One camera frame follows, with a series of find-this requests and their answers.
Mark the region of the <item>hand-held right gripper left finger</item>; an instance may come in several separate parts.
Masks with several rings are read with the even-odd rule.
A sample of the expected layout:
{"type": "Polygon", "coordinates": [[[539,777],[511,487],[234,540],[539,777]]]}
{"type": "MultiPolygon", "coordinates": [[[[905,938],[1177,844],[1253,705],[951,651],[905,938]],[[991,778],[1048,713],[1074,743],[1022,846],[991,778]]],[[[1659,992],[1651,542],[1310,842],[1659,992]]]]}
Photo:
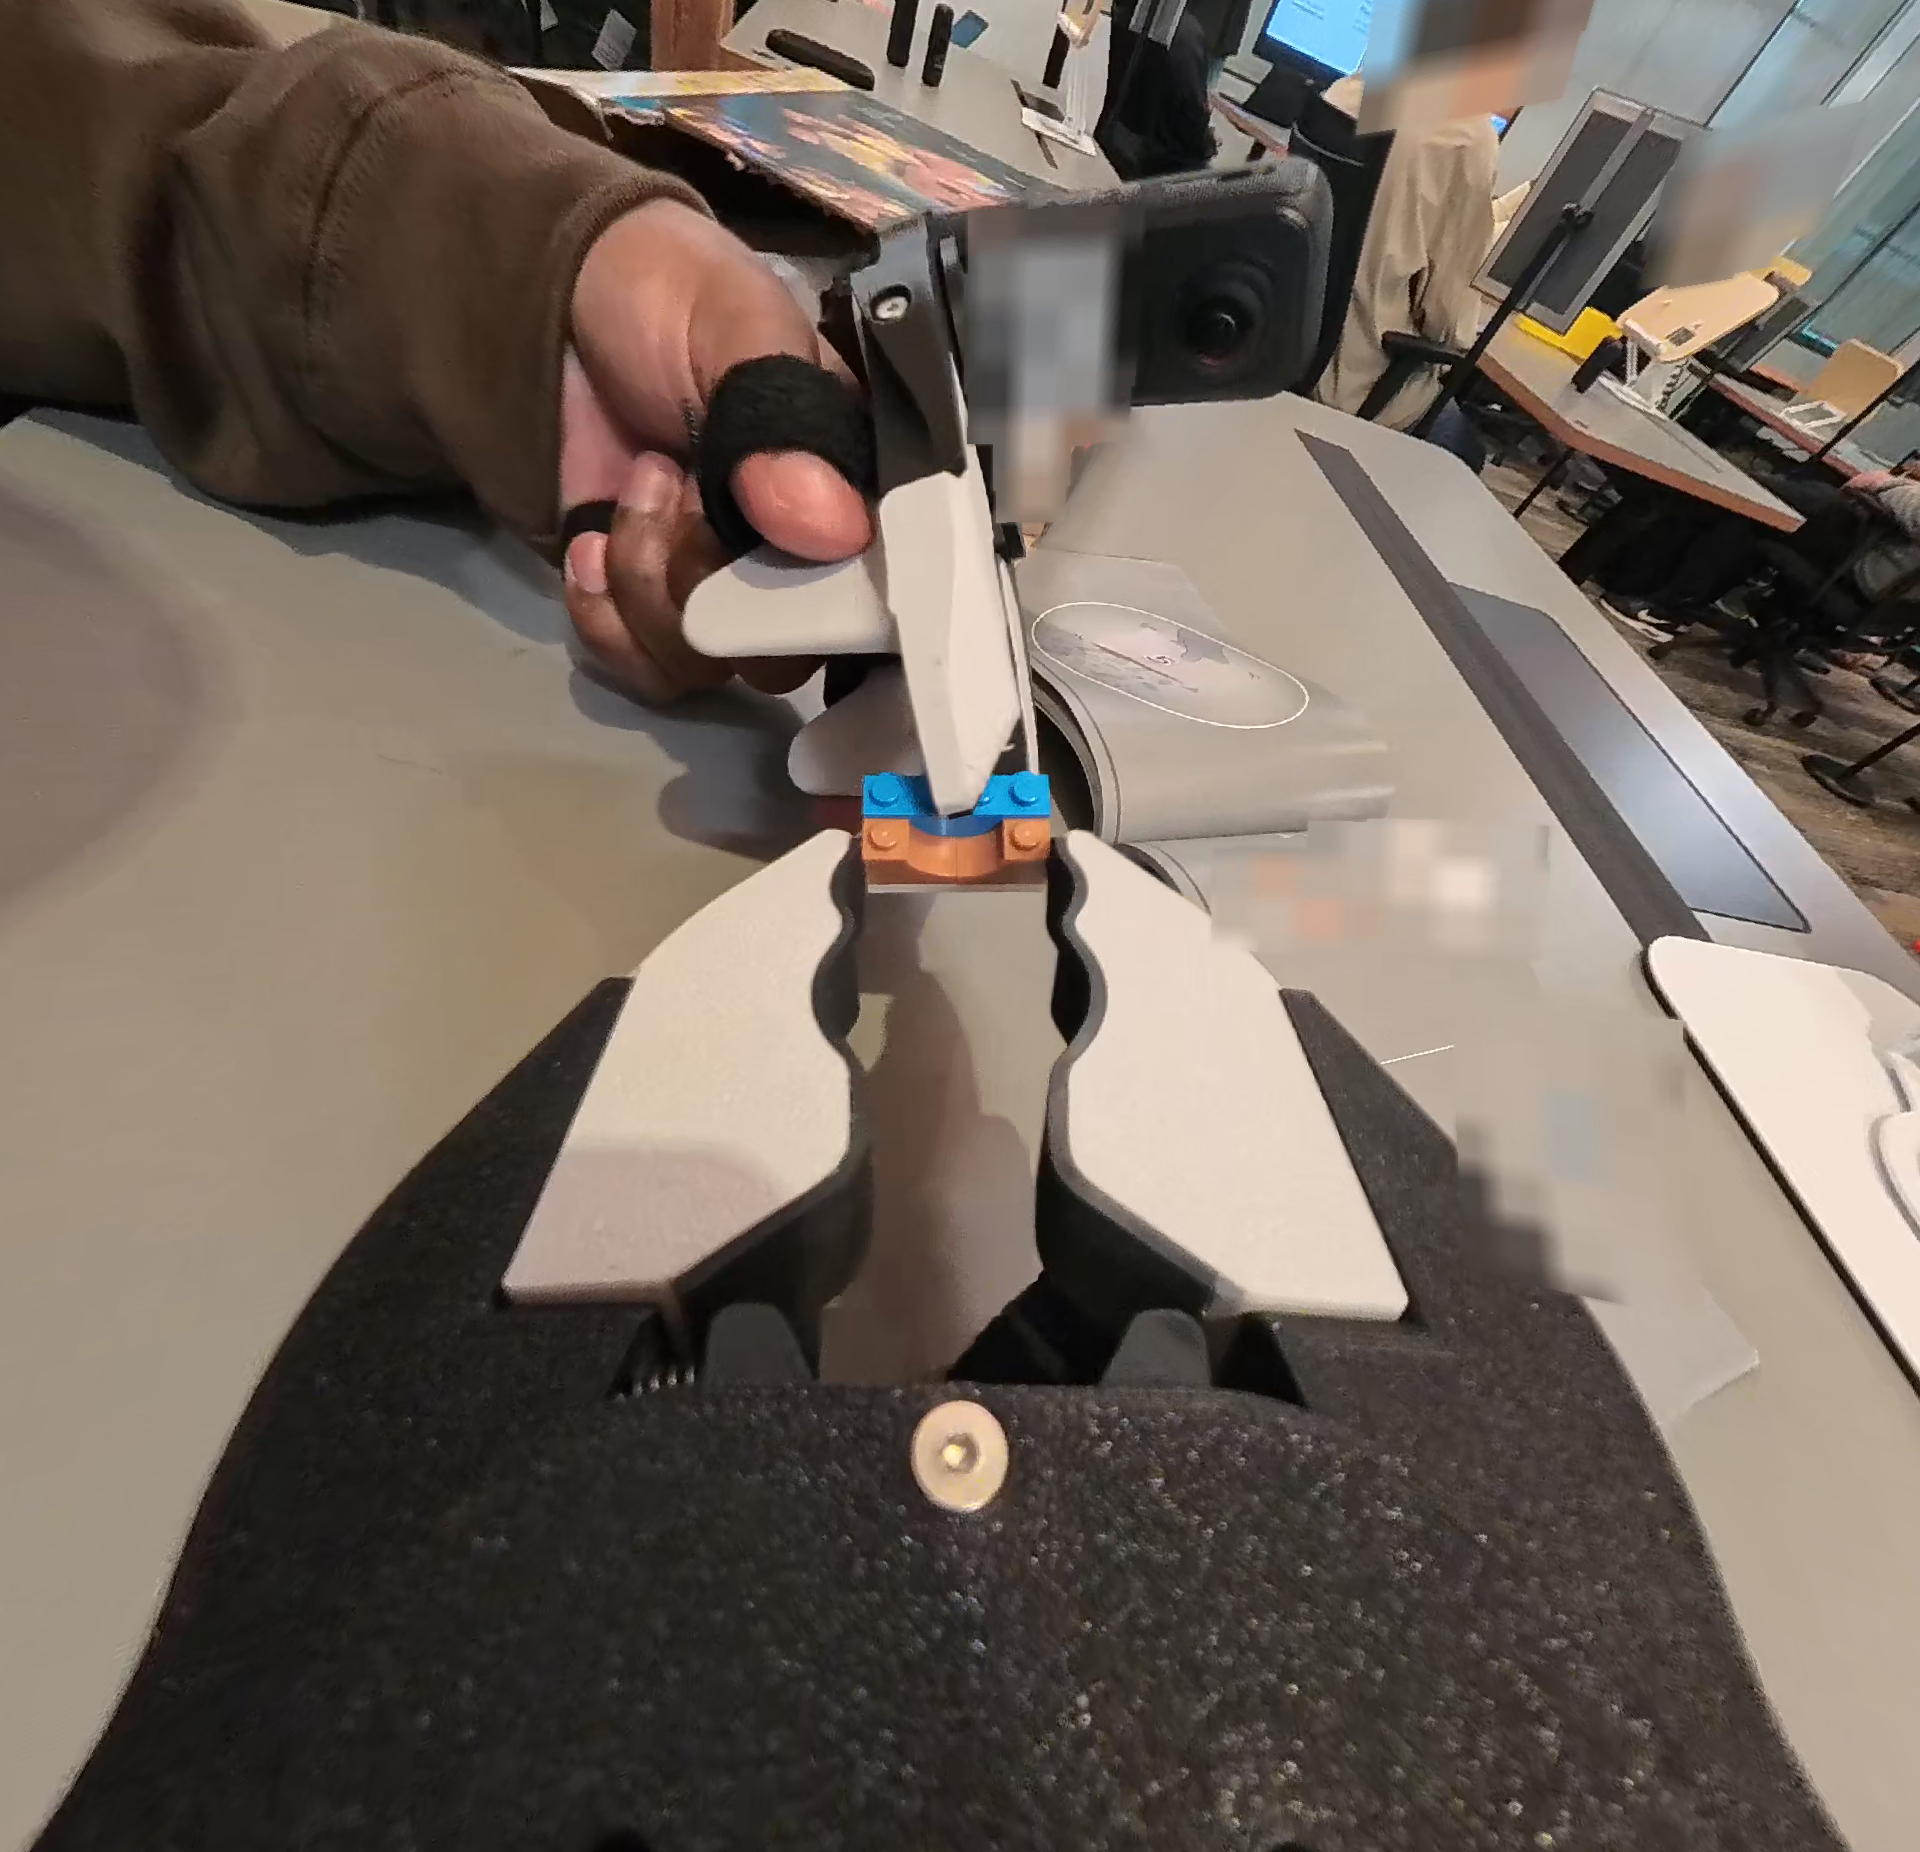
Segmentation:
{"type": "Polygon", "coordinates": [[[500,1290],[516,1306],[828,1308],[873,1232],[856,938],[824,830],[636,968],[500,1290]]]}

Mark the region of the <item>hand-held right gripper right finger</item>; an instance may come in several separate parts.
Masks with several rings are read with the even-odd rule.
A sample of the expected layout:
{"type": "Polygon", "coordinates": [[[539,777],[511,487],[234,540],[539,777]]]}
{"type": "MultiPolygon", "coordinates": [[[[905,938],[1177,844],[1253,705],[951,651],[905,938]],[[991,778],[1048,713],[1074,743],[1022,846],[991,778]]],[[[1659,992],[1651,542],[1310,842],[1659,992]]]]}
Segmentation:
{"type": "Polygon", "coordinates": [[[1045,1277],[1093,1319],[1407,1319],[1413,1296],[1280,985],[1093,833],[1048,865],[1062,1050],[1045,1277]]]}

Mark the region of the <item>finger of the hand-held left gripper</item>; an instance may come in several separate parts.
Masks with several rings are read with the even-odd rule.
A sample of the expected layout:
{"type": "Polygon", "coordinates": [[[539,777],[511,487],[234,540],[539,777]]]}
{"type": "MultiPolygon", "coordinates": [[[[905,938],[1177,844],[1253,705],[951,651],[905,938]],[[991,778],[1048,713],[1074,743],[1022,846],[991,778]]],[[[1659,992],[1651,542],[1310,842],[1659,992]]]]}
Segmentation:
{"type": "Polygon", "coordinates": [[[1012,573],[981,463],[878,501],[885,602],[933,808],[971,815],[1007,752],[1038,764],[1038,711],[1012,573]]]}

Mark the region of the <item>blue brick plate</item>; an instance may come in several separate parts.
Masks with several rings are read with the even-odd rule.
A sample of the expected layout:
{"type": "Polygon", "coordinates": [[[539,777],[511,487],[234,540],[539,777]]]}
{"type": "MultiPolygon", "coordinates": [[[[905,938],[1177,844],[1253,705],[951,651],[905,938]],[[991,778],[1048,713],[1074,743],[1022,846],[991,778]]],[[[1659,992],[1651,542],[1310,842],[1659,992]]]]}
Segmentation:
{"type": "Polygon", "coordinates": [[[943,813],[925,775],[889,770],[862,778],[861,813],[865,825],[907,825],[929,839],[981,839],[1021,823],[1047,829],[1052,795],[1047,775],[1004,770],[989,778],[972,808],[943,813]]]}

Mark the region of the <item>person's left forearm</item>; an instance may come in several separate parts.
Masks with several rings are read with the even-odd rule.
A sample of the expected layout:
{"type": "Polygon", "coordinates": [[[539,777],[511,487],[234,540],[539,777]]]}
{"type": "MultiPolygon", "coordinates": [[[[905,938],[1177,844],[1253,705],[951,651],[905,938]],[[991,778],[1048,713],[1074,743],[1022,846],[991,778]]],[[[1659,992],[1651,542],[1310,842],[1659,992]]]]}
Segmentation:
{"type": "Polygon", "coordinates": [[[713,227],[433,41],[3,0],[5,401],[129,412],[230,504],[466,492],[555,553],[574,287],[640,210],[713,227]]]}

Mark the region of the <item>grey desk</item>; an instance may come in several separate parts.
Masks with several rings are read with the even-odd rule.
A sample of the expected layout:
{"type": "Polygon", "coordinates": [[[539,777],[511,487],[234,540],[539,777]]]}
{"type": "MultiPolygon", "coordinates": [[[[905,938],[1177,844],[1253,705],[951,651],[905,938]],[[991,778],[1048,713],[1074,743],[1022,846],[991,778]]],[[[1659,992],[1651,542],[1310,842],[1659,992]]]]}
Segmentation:
{"type": "MultiPolygon", "coordinates": [[[[222,509],[5,430],[5,1848],[66,1796],[324,1271],[603,979],[806,833],[794,713],[577,674],[462,509],[222,509]]],[[[876,926],[876,1243],[828,1366],[947,1369],[1040,1269],[1048,940],[876,926]]],[[[1668,1426],[1850,1848],[1916,1848],[1916,1391],[1689,1056],[1668,1260],[1758,1352],[1668,1426]]]]}

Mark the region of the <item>person's left hand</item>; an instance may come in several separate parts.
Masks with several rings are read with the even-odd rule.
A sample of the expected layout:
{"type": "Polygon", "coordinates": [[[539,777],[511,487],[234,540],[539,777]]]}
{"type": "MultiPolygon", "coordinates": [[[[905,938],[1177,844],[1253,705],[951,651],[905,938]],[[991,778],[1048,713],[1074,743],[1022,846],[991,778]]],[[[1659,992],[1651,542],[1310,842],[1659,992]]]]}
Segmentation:
{"type": "Polygon", "coordinates": [[[667,198],[594,240],[574,281],[569,332],[560,511],[611,507],[608,530],[577,535],[562,560],[584,664],[651,708],[733,678],[769,695],[797,691],[815,670],[806,659],[734,667],[685,638],[688,599],[729,562],[693,463],[711,391],[739,365],[787,354],[851,383],[846,361],[761,257],[667,198]]]}

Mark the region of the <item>grey instruction booklet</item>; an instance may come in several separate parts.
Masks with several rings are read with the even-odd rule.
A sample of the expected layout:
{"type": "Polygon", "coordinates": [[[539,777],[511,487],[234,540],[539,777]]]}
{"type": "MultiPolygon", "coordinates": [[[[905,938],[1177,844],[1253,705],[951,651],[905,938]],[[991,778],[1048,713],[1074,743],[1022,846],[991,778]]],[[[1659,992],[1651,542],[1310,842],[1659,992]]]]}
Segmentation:
{"type": "Polygon", "coordinates": [[[1668,1218],[1695,1158],[1678,1031],[1549,971],[1573,842],[1540,813],[1394,808],[1368,716],[1232,640],[1174,564],[1040,546],[1021,614],[1093,830],[1429,1109],[1480,1263],[1579,1295],[1665,1431],[1758,1370],[1668,1218]]]}

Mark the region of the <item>grey tablet on stand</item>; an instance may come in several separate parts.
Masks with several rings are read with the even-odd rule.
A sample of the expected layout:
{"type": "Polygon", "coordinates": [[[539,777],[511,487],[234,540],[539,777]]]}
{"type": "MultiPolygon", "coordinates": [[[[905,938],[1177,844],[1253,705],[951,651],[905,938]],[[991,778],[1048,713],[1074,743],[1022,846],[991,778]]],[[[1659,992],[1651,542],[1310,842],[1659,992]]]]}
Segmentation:
{"type": "Polygon", "coordinates": [[[1701,122],[1622,92],[1588,92],[1476,273],[1476,293],[1549,331],[1570,331],[1649,230],[1703,135],[1701,122]]]}

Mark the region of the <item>colourful cardboard box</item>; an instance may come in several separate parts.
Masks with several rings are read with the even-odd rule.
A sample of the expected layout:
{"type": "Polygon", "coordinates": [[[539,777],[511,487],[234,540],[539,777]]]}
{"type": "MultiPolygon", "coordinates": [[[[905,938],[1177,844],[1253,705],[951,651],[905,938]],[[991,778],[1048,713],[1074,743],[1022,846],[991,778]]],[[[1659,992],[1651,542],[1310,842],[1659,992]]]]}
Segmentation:
{"type": "Polygon", "coordinates": [[[688,184],[766,254],[876,264],[925,234],[935,264],[1087,239],[1056,186],[876,95],[800,72],[601,74],[516,67],[562,131],[688,184]]]}

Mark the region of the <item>grey table with wooden edge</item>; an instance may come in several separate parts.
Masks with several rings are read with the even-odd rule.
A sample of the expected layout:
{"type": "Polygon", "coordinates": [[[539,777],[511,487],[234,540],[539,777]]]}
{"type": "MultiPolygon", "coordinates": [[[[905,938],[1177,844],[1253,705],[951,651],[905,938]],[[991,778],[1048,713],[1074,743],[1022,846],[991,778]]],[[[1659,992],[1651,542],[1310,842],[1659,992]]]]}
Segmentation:
{"type": "Polygon", "coordinates": [[[1724,460],[1682,424],[1601,381],[1575,386],[1577,361],[1508,320],[1476,361],[1479,375],[1569,454],[1592,459],[1638,481],[1774,535],[1797,533],[1805,516],[1724,460]]]}

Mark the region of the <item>white stand base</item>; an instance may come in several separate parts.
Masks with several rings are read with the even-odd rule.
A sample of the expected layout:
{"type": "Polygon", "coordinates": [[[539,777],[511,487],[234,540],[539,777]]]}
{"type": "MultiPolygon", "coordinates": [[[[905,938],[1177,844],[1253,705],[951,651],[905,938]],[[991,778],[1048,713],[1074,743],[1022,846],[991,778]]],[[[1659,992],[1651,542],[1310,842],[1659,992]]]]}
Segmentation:
{"type": "Polygon", "coordinates": [[[1645,948],[1645,981],[1916,1384],[1916,1001],[1867,972],[1682,937],[1645,948]]]}

